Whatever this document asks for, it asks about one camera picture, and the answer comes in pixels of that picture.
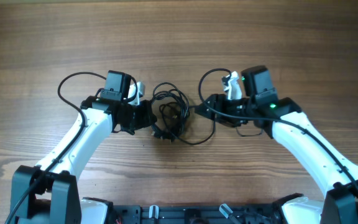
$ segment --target white component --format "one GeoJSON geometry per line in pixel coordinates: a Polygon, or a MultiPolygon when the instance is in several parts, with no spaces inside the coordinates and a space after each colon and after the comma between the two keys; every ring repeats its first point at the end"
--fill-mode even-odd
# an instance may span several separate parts
{"type": "Polygon", "coordinates": [[[299,197],[287,201],[283,206],[285,219],[289,224],[319,224],[323,212],[323,202],[299,197]]]}
{"type": "Polygon", "coordinates": [[[237,72],[232,72],[227,86],[222,81],[223,91],[227,93],[228,100],[240,100],[242,98],[242,92],[240,85],[238,83],[239,74],[237,72]]]}
{"type": "MultiPolygon", "coordinates": [[[[308,117],[302,112],[292,112],[281,117],[282,120],[295,123],[307,129],[316,136],[337,158],[341,164],[349,169],[349,173],[355,180],[358,180],[358,166],[346,159],[331,145],[310,123],[308,117]]],[[[273,138],[286,147],[309,172],[324,198],[327,191],[333,189],[336,182],[345,185],[351,182],[345,173],[340,172],[339,166],[328,155],[328,153],[314,141],[310,136],[302,133],[299,129],[273,122],[273,138]]]]}
{"type": "MultiPolygon", "coordinates": [[[[75,143],[62,157],[60,162],[50,170],[50,172],[56,174],[61,173],[63,170],[67,170],[71,175],[76,176],[77,181],[80,179],[80,175],[85,168],[86,163],[88,163],[96,148],[111,134],[112,131],[111,115],[104,113],[104,111],[92,108],[88,108],[82,112],[84,112],[85,118],[87,119],[86,127],[75,143]]],[[[80,129],[81,122],[82,119],[79,114],[77,121],[66,133],[63,139],[57,144],[52,152],[38,161],[36,166],[40,166],[41,170],[45,170],[74,138],[80,129]]]]}
{"type": "MultiPolygon", "coordinates": [[[[132,100],[131,102],[129,102],[129,104],[131,105],[139,105],[140,103],[140,98],[144,96],[144,90],[146,88],[146,86],[142,83],[142,82],[137,82],[137,94],[134,100],[132,100]]],[[[135,95],[135,91],[136,91],[136,87],[135,84],[132,84],[129,87],[129,93],[128,93],[128,98],[132,97],[133,95],[135,95]]]]}
{"type": "Polygon", "coordinates": [[[81,224],[103,224],[107,215],[107,205],[94,200],[83,199],[81,205],[81,224]]]}

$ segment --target robotic arm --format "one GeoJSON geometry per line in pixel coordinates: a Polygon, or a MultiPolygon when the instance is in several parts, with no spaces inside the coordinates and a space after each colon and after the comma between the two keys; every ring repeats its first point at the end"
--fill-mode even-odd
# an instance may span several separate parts
{"type": "MultiPolygon", "coordinates": [[[[332,157],[313,138],[301,130],[285,123],[269,121],[264,118],[289,121],[307,129],[341,161],[341,164],[357,180],[357,183],[358,166],[346,159],[320,135],[295,102],[289,98],[278,99],[269,71],[265,67],[253,67],[241,72],[241,80],[246,88],[248,98],[242,97],[238,79],[237,72],[223,77],[222,84],[226,94],[211,95],[205,101],[207,105],[204,103],[199,105],[195,112],[233,128],[247,124],[250,119],[244,119],[246,117],[260,118],[253,119],[254,124],[258,128],[262,128],[272,139],[286,147],[299,160],[316,181],[325,197],[325,202],[309,200],[302,194],[289,195],[271,205],[266,205],[267,213],[252,216],[255,222],[250,221],[251,218],[249,215],[247,216],[247,212],[243,214],[244,219],[239,221],[240,216],[237,216],[237,218],[234,216],[238,211],[223,204],[219,210],[208,213],[211,222],[217,224],[222,222],[222,220],[213,221],[212,214],[216,212],[220,217],[223,214],[227,218],[227,221],[222,222],[225,224],[358,223],[358,203],[355,202],[358,193],[352,186],[349,177],[343,173],[332,157]],[[231,117],[214,113],[211,109],[229,114],[231,117]]],[[[81,110],[86,118],[85,129],[58,164],[48,172],[45,181],[24,200],[11,223],[122,224],[122,222],[129,222],[131,224],[144,224],[152,222],[151,224],[155,224],[159,222],[159,219],[164,218],[162,215],[167,210],[161,209],[159,211],[156,205],[149,209],[139,207],[141,213],[138,213],[138,207],[136,207],[136,212],[134,211],[132,215],[132,218],[136,217],[137,221],[135,222],[126,217],[125,210],[127,209],[122,208],[120,210],[120,207],[117,206],[114,206],[113,209],[112,202],[95,198],[83,198],[80,201],[78,196],[76,182],[86,163],[99,144],[110,133],[114,132],[114,128],[118,124],[121,125],[121,131],[134,134],[135,130],[150,126],[157,121],[152,113],[150,102],[147,100],[140,101],[144,94],[144,85],[137,82],[129,86],[130,80],[131,77],[128,74],[109,71],[106,86],[101,90],[101,96],[89,96],[82,102],[81,110]],[[126,99],[133,96],[134,100],[126,103],[126,99]],[[51,201],[37,200],[35,195],[43,194],[45,191],[52,192],[51,201]]],[[[57,154],[61,153],[73,139],[81,124],[82,119],[79,115],[69,132],[50,154],[41,159],[35,167],[20,166],[16,170],[12,178],[11,209],[29,184],[44,172],[43,170],[53,162],[57,154]]],[[[202,211],[206,212],[207,209],[209,208],[203,208],[199,213],[192,211],[194,214],[191,213],[190,216],[202,217],[202,211]]],[[[191,209],[178,208],[178,210],[185,211],[178,213],[178,219],[184,219],[184,224],[198,224],[195,220],[191,218],[187,220],[186,218],[191,209]]]]}

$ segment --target wooden table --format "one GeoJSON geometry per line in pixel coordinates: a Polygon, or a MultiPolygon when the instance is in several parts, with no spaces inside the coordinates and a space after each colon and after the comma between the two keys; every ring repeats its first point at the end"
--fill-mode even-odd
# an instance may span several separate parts
{"type": "MultiPolygon", "coordinates": [[[[59,142],[76,111],[57,97],[67,75],[108,70],[146,84],[145,99],[172,82],[200,103],[200,77],[216,67],[268,66],[280,97],[293,98],[313,124],[358,164],[358,3],[157,1],[0,6],[0,223],[11,177],[59,142]]],[[[203,94],[222,91],[222,73],[203,94]]],[[[75,104],[104,82],[67,81],[75,104]]],[[[198,115],[184,138],[205,138],[198,115]]],[[[241,128],[254,133],[253,125],[241,128]]],[[[218,125],[200,146],[170,143],[152,130],[112,134],[78,182],[80,197],[116,205],[218,205],[271,202],[295,192],[322,199],[297,160],[266,135],[240,138],[218,125]]]]}

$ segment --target wooden surface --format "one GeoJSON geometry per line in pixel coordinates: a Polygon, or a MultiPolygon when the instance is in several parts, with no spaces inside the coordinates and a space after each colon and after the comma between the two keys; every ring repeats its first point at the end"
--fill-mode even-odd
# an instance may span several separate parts
{"type": "MultiPolygon", "coordinates": [[[[57,86],[79,71],[127,72],[145,82],[146,99],[160,82],[172,82],[195,104],[206,71],[264,64],[279,96],[293,98],[358,164],[358,2],[324,2],[0,6],[0,223],[13,172],[34,165],[73,124],[76,112],[59,100],[57,86]]],[[[204,96],[221,91],[220,77],[207,78],[204,96]]],[[[78,105],[103,85],[77,77],[62,93],[78,105]]],[[[210,132],[207,119],[191,122],[189,141],[210,132]]],[[[240,138],[218,125],[212,140],[191,147],[151,132],[107,138],[79,180],[80,197],[116,205],[271,202],[295,192],[321,199],[297,160],[266,135],[240,138]]]]}

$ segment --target brown background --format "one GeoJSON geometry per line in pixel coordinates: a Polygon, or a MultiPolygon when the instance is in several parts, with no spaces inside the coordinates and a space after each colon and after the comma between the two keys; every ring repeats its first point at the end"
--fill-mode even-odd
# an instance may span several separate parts
{"type": "MultiPolygon", "coordinates": [[[[0,6],[0,223],[13,172],[34,165],[73,124],[76,112],[59,100],[57,86],[79,71],[129,73],[145,82],[146,99],[160,82],[172,82],[195,104],[209,69],[264,64],[279,96],[293,98],[358,164],[358,1],[324,2],[0,6]]],[[[221,92],[221,75],[207,78],[205,96],[221,92]]],[[[103,85],[76,77],[63,94],[78,105],[103,85]]],[[[185,138],[203,139],[210,127],[196,115],[185,138]]],[[[240,138],[218,125],[212,140],[191,147],[151,132],[107,138],[80,178],[80,197],[116,205],[271,202],[294,192],[321,199],[297,160],[266,135],[240,138]]]]}

